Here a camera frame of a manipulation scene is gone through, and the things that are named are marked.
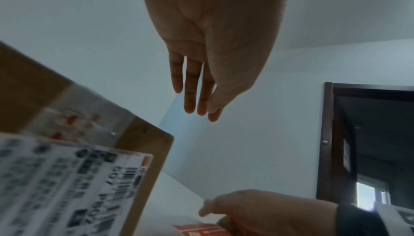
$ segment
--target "door frame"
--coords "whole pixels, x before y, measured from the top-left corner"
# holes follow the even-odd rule
[[[316,198],[331,199],[332,122],[335,97],[414,102],[414,86],[363,85],[325,82]]]

